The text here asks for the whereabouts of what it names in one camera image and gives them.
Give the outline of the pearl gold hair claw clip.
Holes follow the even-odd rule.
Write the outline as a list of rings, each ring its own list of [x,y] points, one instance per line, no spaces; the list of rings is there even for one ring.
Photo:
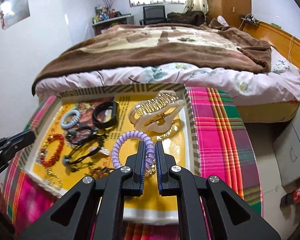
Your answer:
[[[165,133],[184,106],[185,100],[175,91],[161,90],[154,98],[137,103],[128,118],[137,131]]]

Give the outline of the pink plaid tablecloth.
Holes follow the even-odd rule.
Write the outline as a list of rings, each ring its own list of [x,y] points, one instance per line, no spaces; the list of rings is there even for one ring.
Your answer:
[[[204,178],[218,176],[261,215],[263,194],[256,158],[247,130],[232,99],[228,93],[214,88],[186,87],[186,90],[198,143],[194,151],[194,162],[199,167],[199,173],[195,175]],[[33,131],[35,118],[45,102],[27,124],[28,129]],[[47,139],[39,155],[44,168],[55,153],[63,157],[72,150],[72,145],[65,138],[54,142],[48,142]],[[11,204],[6,189],[13,186],[14,176],[20,171],[18,164],[22,151],[23,149],[11,161],[4,182],[3,195],[11,220]],[[99,174],[102,168],[104,167],[89,168],[84,176]],[[19,231],[16,227],[15,230],[17,234],[24,231]]]

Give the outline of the patterned cardboard tray yellow liner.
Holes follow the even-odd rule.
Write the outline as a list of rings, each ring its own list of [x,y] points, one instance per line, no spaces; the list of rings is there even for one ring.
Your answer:
[[[198,145],[195,137],[194,119],[186,87],[181,84],[134,84],[77,89],[59,93],[48,98],[39,110],[32,126],[36,140],[23,149],[19,159],[19,173],[14,176],[13,186],[6,189],[11,208],[10,215],[15,227],[22,231],[33,223],[52,203],[53,197],[62,197],[72,188],[89,168],[112,167],[111,159],[102,154],[87,158],[76,172],[71,172],[60,161],[53,165],[53,172],[62,181],[62,188],[55,189],[47,182],[47,172],[40,162],[40,149],[47,137],[63,134],[60,126],[62,116],[71,109],[81,112],[79,126],[90,125],[94,108],[108,100],[119,104],[119,121],[107,132],[104,148],[110,151],[117,139],[134,129],[128,118],[129,111],[139,102],[155,97],[162,90],[172,90],[185,101],[185,106],[174,118],[171,129],[165,133],[149,132],[149,136],[162,141],[164,151],[174,156],[177,165],[199,173],[194,162],[194,151]]]

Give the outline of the cola bottle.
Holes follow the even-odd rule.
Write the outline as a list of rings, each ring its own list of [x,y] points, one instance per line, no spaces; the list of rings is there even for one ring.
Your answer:
[[[280,207],[288,207],[300,202],[300,187],[281,198]]]

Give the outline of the grey drawer cabinet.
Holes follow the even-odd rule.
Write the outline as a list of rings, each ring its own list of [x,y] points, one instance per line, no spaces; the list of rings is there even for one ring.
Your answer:
[[[281,184],[287,186],[300,178],[300,107],[279,137],[273,142]]]

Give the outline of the bed with floral sheet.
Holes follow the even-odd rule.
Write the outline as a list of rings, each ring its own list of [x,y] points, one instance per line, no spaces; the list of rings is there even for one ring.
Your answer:
[[[227,92],[245,122],[290,120],[300,106],[300,70],[271,45],[271,71],[254,74],[172,62],[148,67],[95,70],[39,81],[39,100],[76,89],[131,84],[182,84]]]

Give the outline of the red hanging ornament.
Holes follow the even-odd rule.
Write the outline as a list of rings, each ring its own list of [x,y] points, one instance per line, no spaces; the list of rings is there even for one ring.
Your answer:
[[[0,22],[1,22],[1,28],[2,30],[5,30],[5,19],[4,19],[4,12],[1,10],[0,11]]]

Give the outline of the brown fleece blanket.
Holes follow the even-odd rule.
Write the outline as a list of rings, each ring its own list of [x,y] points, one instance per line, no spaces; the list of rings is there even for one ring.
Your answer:
[[[119,67],[183,62],[254,74],[271,71],[271,45],[213,19],[208,26],[183,23],[120,24],[83,41],[47,64],[32,85],[69,74]]]

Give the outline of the cluttered desk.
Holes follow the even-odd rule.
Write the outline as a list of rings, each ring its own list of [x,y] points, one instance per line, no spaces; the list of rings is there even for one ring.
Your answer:
[[[121,12],[107,7],[95,9],[96,15],[91,19],[95,36],[100,35],[103,31],[115,25],[135,24],[132,14],[121,14]]]

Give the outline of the wooden headboard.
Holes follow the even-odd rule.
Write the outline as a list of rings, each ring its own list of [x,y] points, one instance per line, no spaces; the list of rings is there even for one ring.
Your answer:
[[[282,56],[300,69],[300,40],[273,25],[260,22],[243,24],[243,31],[269,42]]]

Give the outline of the black office chair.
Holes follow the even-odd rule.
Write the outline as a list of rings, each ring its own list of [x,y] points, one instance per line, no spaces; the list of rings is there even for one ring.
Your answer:
[[[151,5],[143,7],[143,19],[139,21],[140,25],[166,22],[167,18],[164,5]]]

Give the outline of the silver wall panel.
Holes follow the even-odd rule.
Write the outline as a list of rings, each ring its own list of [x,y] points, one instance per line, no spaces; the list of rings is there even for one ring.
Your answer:
[[[29,0],[8,0],[1,4],[5,16],[5,30],[30,17]]]

